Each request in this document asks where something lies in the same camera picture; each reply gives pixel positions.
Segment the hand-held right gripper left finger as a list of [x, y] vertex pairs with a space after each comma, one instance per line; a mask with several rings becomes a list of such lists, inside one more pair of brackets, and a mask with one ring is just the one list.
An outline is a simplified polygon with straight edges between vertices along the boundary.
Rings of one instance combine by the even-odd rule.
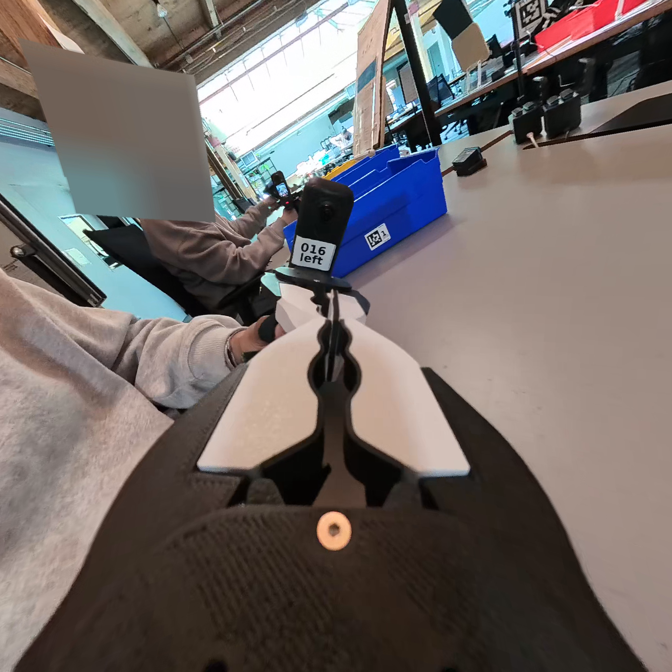
[[307, 440], [318, 424], [309, 369], [321, 353], [324, 322], [281, 336], [248, 364], [205, 449], [201, 471], [250, 471]]

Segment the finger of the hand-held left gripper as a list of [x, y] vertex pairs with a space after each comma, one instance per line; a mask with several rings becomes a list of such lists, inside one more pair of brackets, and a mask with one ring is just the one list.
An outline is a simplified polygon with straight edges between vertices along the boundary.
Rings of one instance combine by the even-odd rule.
[[274, 336], [280, 337], [306, 324], [322, 327], [321, 306], [315, 303], [312, 289], [280, 283], [280, 298], [275, 305]]
[[366, 324], [370, 301], [358, 291], [338, 292], [340, 319], [351, 319]]

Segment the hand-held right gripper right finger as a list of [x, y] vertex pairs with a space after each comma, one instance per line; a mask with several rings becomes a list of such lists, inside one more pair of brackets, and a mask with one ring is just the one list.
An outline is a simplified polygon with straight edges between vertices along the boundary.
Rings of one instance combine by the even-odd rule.
[[470, 465], [418, 362], [354, 319], [338, 322], [348, 471], [355, 477], [466, 476]]

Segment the person's left forearm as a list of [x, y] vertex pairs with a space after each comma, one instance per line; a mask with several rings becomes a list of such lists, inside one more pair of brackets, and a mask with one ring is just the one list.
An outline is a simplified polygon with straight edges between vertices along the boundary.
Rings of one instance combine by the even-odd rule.
[[229, 317], [182, 323], [74, 307], [61, 328], [84, 352], [165, 408], [187, 409], [233, 372], [226, 344], [243, 329]]

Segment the grey desk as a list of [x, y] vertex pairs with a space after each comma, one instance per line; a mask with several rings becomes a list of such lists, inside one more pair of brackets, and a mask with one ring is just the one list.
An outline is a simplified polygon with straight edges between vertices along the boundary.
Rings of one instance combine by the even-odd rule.
[[671, 125], [485, 155], [349, 281], [524, 458], [611, 618], [670, 671]]

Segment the person's left hand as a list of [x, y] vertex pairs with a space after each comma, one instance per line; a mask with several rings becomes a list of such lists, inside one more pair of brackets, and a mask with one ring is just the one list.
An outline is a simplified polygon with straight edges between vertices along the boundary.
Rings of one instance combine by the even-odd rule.
[[226, 356], [235, 368], [285, 334], [274, 315], [262, 316], [251, 326], [231, 334], [226, 343]]

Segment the plain blue bin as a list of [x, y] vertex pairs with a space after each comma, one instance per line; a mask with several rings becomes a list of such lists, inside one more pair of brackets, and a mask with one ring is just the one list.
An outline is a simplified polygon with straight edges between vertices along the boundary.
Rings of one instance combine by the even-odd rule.
[[340, 172], [332, 178], [332, 181], [351, 186], [365, 175], [385, 169], [389, 161], [398, 159], [399, 157], [399, 146], [397, 144], [383, 147], [376, 150], [373, 155], [361, 158], [345, 171]]

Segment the blue bin with tag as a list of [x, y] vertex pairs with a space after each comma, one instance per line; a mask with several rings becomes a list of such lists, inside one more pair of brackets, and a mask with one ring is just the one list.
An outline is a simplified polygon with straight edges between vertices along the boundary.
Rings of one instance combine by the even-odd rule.
[[336, 278], [345, 278], [447, 213], [437, 148], [400, 156], [348, 187], [354, 206], [333, 267]]

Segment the cardboard panel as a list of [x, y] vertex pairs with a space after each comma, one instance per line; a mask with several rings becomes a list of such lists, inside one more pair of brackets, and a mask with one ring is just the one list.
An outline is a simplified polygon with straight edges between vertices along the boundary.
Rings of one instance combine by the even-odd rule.
[[383, 63], [391, 2], [377, 1], [357, 33], [356, 95], [353, 109], [353, 156], [380, 148], [384, 139]]

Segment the small black flat device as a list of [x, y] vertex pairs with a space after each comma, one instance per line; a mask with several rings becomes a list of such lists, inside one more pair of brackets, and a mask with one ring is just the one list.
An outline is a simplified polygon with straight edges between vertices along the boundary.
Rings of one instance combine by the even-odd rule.
[[452, 161], [451, 167], [458, 177], [475, 174], [487, 166], [481, 147], [467, 147]]

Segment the black support pole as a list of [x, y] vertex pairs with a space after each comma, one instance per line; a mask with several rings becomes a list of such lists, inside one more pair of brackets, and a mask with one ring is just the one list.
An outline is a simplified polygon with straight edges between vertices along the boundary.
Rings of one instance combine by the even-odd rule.
[[433, 147], [439, 147], [441, 145], [440, 126], [435, 117], [432, 98], [427, 87], [418, 40], [413, 33], [410, 10], [405, 1], [391, 1], [390, 3], [398, 19], [401, 40], [407, 53], [428, 139]]

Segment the person's grey sweatshirt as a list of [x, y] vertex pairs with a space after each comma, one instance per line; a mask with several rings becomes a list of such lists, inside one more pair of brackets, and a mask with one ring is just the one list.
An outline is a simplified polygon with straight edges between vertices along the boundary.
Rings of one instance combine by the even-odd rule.
[[171, 424], [61, 328], [77, 307], [1, 273], [1, 670], [53, 614], [122, 483]]

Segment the black charger block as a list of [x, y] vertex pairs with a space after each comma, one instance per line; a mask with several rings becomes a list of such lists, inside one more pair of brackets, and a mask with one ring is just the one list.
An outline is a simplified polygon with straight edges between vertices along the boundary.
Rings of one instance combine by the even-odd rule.
[[563, 89], [558, 96], [542, 104], [543, 125], [548, 140], [566, 136], [581, 125], [581, 97], [572, 88]]
[[534, 143], [543, 130], [542, 108], [539, 103], [530, 101], [514, 108], [510, 116], [510, 125], [517, 145]]

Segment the black and cardboard board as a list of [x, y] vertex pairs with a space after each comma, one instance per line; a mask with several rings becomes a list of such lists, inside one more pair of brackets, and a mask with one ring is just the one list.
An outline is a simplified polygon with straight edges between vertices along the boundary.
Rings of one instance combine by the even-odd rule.
[[490, 59], [490, 47], [465, 1], [441, 1], [433, 18], [448, 35], [462, 72], [469, 72]]

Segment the red bin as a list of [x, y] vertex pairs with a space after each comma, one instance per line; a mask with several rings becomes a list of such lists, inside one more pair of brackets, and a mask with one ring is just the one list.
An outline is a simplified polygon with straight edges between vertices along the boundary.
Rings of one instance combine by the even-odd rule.
[[544, 23], [533, 37], [539, 53], [567, 40], [578, 40], [609, 26], [650, 1], [594, 1]]

